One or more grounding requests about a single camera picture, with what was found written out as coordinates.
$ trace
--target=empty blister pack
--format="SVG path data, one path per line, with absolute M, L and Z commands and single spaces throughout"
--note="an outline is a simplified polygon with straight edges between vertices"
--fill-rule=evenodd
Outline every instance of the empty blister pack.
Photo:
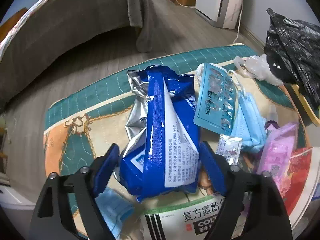
M 210 131 L 230 135 L 237 108 L 237 90 L 227 71 L 204 63 L 194 123 Z

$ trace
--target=bed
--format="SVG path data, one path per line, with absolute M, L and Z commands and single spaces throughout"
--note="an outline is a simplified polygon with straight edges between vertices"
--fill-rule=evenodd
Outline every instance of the bed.
M 39 0 L 0 44 L 0 111 L 66 51 L 113 29 L 136 28 L 139 52 L 152 48 L 151 0 Z

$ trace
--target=clear plastic bag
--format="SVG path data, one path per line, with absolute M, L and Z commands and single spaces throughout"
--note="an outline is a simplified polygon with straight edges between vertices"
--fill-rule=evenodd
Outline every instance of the clear plastic bag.
M 266 54 L 263 54 L 261 57 L 248 57 L 246 62 L 240 57 L 235 57 L 233 63 L 239 71 L 238 74 L 240 74 L 244 78 L 256 78 L 258 80 L 265 80 L 274 86 L 283 85 L 283 82 L 280 79 L 276 78 L 270 71 Z M 241 65 L 245 66 L 248 71 L 243 69 Z

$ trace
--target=pink wet wipes package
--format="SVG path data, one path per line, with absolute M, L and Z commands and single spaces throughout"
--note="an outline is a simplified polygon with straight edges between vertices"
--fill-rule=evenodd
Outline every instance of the pink wet wipes package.
M 292 151 L 296 148 L 297 132 L 297 123 L 287 123 L 270 133 L 263 148 L 257 173 L 269 171 L 278 189 L 289 167 Z

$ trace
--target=plastic bag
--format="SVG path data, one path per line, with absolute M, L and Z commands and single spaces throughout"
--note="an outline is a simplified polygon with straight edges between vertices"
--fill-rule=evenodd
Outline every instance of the plastic bag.
M 233 63 L 239 70 L 238 74 L 240 74 L 244 78 L 256 78 L 258 80 L 265 80 L 274 86 L 283 85 L 283 82 L 271 73 L 269 64 L 267 63 L 266 54 L 263 54 L 261 57 L 248 57 L 246 62 L 242 58 L 237 56 L 233 60 Z M 244 70 L 241 65 L 244 65 L 248 71 Z
M 287 171 L 290 156 L 296 148 L 298 124 L 287 123 L 271 132 L 263 148 L 258 174 L 269 171 L 282 197 L 289 190 L 287 187 Z
M 297 83 L 314 107 L 320 105 L 320 27 L 267 10 L 270 29 L 264 52 L 271 72 L 284 83 Z

